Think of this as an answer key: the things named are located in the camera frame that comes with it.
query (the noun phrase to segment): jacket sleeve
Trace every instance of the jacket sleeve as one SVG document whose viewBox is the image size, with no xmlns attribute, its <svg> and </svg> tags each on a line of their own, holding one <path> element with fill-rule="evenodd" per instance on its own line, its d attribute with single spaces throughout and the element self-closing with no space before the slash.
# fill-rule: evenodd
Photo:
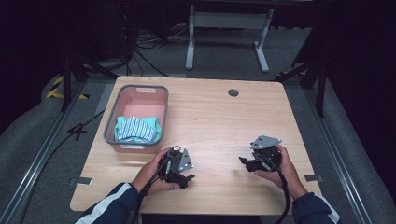
<svg viewBox="0 0 396 224">
<path fill-rule="evenodd" d="M 88 208 L 76 224 L 124 224 L 131 210 L 136 209 L 138 195 L 133 185 L 128 183 L 118 184 L 102 201 Z"/>
<path fill-rule="evenodd" d="M 337 212 L 325 198 L 307 193 L 293 202 L 292 214 L 296 224 L 341 224 Z"/>
</svg>

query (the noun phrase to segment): handheld controller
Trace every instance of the handheld controller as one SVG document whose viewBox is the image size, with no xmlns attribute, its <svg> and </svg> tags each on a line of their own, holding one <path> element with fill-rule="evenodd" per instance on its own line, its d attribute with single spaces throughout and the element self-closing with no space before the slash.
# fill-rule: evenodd
<svg viewBox="0 0 396 224">
<path fill-rule="evenodd" d="M 180 173 L 192 169 L 194 166 L 191 163 L 188 150 L 185 148 L 183 152 L 172 148 L 166 156 L 160 160 L 160 164 L 166 164 L 159 170 L 158 176 L 161 180 L 168 183 L 177 183 L 181 189 L 188 187 L 188 183 L 195 177 L 195 175 L 184 176 Z"/>
<path fill-rule="evenodd" d="M 250 149 L 253 149 L 254 160 L 249 161 L 242 157 L 239 157 L 239 160 L 246 165 L 249 172 L 256 170 L 273 172 L 282 162 L 282 155 L 275 147 L 275 145 L 281 142 L 280 139 L 260 135 L 256 141 L 250 143 Z"/>
</svg>

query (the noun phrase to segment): black cable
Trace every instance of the black cable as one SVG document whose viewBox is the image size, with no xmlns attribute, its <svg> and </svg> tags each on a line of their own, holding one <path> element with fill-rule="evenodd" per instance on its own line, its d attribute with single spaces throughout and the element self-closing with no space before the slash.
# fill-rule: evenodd
<svg viewBox="0 0 396 224">
<path fill-rule="evenodd" d="M 24 221 L 24 218 L 26 216 L 27 213 L 27 209 L 29 208 L 29 203 L 33 198 L 33 194 L 35 192 L 35 187 L 37 186 L 38 180 L 40 179 L 41 175 L 43 174 L 44 170 L 46 169 L 47 164 L 49 163 L 50 159 L 52 158 L 52 156 L 55 154 L 55 152 L 61 147 L 61 145 L 67 141 L 67 139 L 69 139 L 73 134 L 78 133 L 82 130 L 82 128 L 89 124 L 91 121 L 93 121 L 94 119 L 96 119 L 97 117 L 99 117 L 100 115 L 102 115 L 105 112 L 105 110 L 102 110 L 102 112 L 100 112 L 99 114 L 95 115 L 92 119 L 90 119 L 89 121 L 85 122 L 84 124 L 79 125 L 80 128 L 77 128 L 75 130 L 73 130 L 73 132 L 71 132 L 69 135 L 66 136 L 66 138 L 55 148 L 52 150 L 52 152 L 49 154 L 49 157 L 47 157 L 46 161 L 44 162 L 43 168 L 39 171 L 38 175 L 37 175 L 37 179 L 35 180 L 35 183 L 32 186 L 32 189 L 29 193 L 29 196 L 27 198 L 27 202 L 26 205 L 23 209 L 23 213 L 21 215 L 21 220 L 20 223 L 22 224 Z"/>
<path fill-rule="evenodd" d="M 129 64 L 126 64 L 126 76 L 129 77 L 131 75 L 131 68 L 129 68 Z"/>
<path fill-rule="evenodd" d="M 219 28 L 217 29 L 218 32 L 226 34 L 226 35 L 231 35 L 231 36 L 237 36 L 240 35 L 243 31 L 243 29 L 239 28 Z"/>
<path fill-rule="evenodd" d="M 66 4 L 66 2 L 63 0 L 62 1 L 64 3 L 64 8 L 66 8 L 67 13 L 69 14 L 70 18 L 72 19 L 73 23 L 76 26 L 76 29 L 78 30 L 79 34 L 81 35 L 83 41 L 85 42 L 85 44 L 88 47 L 88 50 L 91 52 L 92 56 L 97 60 L 96 54 L 94 53 L 91 45 L 90 45 L 90 41 L 88 41 L 87 37 L 84 35 L 84 33 L 82 33 L 80 27 L 78 26 L 75 17 L 73 16 L 73 13 L 71 12 L 69 6 Z"/>
<path fill-rule="evenodd" d="M 180 39 L 183 39 L 183 36 L 187 33 L 187 31 L 189 27 L 185 27 L 183 28 L 181 31 L 177 32 L 175 35 L 169 35 L 168 37 L 166 37 L 166 40 L 163 41 L 160 38 L 157 38 L 155 35 L 152 35 L 150 33 L 142 33 L 139 36 L 143 35 L 143 37 L 138 37 L 138 40 L 140 38 L 142 38 L 141 41 L 137 41 L 137 47 L 140 50 L 144 50 L 144 51 L 149 51 L 149 50 L 153 50 L 153 49 L 160 49 L 165 45 L 168 44 L 172 44 L 175 43 L 177 41 L 179 41 Z M 148 42 L 153 42 L 152 46 L 150 47 L 143 47 L 139 44 L 144 44 L 144 43 L 148 43 Z"/>
<path fill-rule="evenodd" d="M 158 180 L 159 177 L 157 177 L 157 174 L 160 172 L 160 170 L 163 168 L 163 166 L 169 161 L 169 158 L 166 158 L 166 160 L 163 161 L 163 163 L 158 167 L 157 171 L 155 174 L 151 177 L 151 179 L 148 181 L 148 183 L 145 185 L 145 187 L 140 190 L 139 193 L 139 198 L 137 200 L 137 207 L 134 211 L 134 218 L 132 219 L 131 223 L 135 223 L 137 219 L 137 215 L 139 214 L 140 211 L 140 206 L 142 205 L 143 199 L 147 196 L 149 193 L 149 189 L 151 188 L 151 185 Z"/>
<path fill-rule="evenodd" d="M 170 77 L 169 75 L 166 75 L 165 73 L 163 73 L 162 71 L 158 70 L 158 68 L 156 68 L 151 62 L 149 62 L 139 50 L 134 49 L 134 52 L 136 52 L 143 60 L 145 60 L 149 65 L 151 65 L 151 67 L 153 67 L 157 72 L 159 72 L 161 75 L 165 76 L 165 77 Z"/>
<path fill-rule="evenodd" d="M 132 56 L 132 57 L 136 60 L 137 67 L 138 67 L 139 70 L 140 70 L 140 76 L 143 76 L 143 69 L 142 69 L 142 67 L 140 67 L 139 61 L 136 59 L 136 57 L 134 57 L 134 56 Z"/>
<path fill-rule="evenodd" d="M 107 69 L 107 70 L 114 70 L 114 69 L 123 67 L 126 63 L 128 63 L 128 61 L 121 60 L 119 63 L 113 64 L 113 65 L 109 65 L 109 66 L 106 66 L 106 67 L 104 67 L 104 68 Z M 86 72 L 101 73 L 101 71 L 96 70 L 96 69 L 94 69 L 94 68 L 92 68 L 92 67 L 85 67 L 85 66 L 83 66 L 83 69 L 84 69 Z"/>
<path fill-rule="evenodd" d="M 280 224 L 285 219 L 286 215 L 289 212 L 289 208 L 290 208 L 290 196 L 289 196 L 289 189 L 288 189 L 288 181 L 286 180 L 285 176 L 282 174 L 280 167 L 277 167 L 272 161 L 270 161 L 264 157 L 262 157 L 262 158 L 265 159 L 266 161 L 270 162 L 273 165 L 273 167 L 276 168 L 276 171 L 279 174 L 280 180 L 282 181 L 282 189 L 283 189 L 283 192 L 285 193 L 286 205 L 285 205 L 285 210 L 283 211 L 282 216 L 276 222 L 276 224 Z"/>
</svg>

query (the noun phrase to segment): wooden table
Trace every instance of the wooden table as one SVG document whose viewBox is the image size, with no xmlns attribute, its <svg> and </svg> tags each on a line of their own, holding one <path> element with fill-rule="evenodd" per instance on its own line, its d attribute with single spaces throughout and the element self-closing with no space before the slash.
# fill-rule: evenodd
<svg viewBox="0 0 396 224">
<path fill-rule="evenodd" d="M 314 173 L 283 86 L 276 82 L 119 77 L 81 176 L 90 186 L 77 186 L 70 206 L 83 211 L 120 182 L 131 182 L 151 154 L 118 153 L 105 142 L 104 129 L 120 87 L 162 85 L 169 90 L 163 147 L 189 150 L 196 177 L 186 189 L 162 191 L 145 198 L 142 213 L 280 215 L 283 191 L 249 173 L 238 157 L 252 159 L 250 142 L 260 135 L 282 139 L 308 191 L 320 194 Z M 229 89 L 239 95 L 232 97 Z"/>
</svg>

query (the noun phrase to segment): table leg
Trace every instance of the table leg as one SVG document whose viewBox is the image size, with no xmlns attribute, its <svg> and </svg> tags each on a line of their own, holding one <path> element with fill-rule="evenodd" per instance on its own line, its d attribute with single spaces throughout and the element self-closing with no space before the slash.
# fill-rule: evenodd
<svg viewBox="0 0 396 224">
<path fill-rule="evenodd" d="M 262 26 L 262 37 L 261 37 L 260 41 L 255 41 L 254 42 L 254 48 L 256 49 L 257 57 L 258 57 L 259 62 L 260 62 L 260 67 L 262 68 L 262 71 L 264 73 L 268 73 L 269 72 L 269 68 L 268 68 L 267 61 L 265 60 L 265 56 L 264 56 L 264 52 L 262 50 L 262 46 L 264 45 L 264 40 L 265 40 L 265 37 L 267 36 L 267 33 L 268 33 L 268 28 L 269 28 L 270 23 L 271 23 L 273 12 L 274 12 L 273 9 L 268 10 L 268 13 L 266 15 L 267 18 L 265 19 L 264 25 Z"/>
<path fill-rule="evenodd" d="M 187 49 L 186 69 L 192 69 L 194 61 L 194 6 L 190 6 L 190 21 L 189 21 L 190 40 Z"/>
</svg>

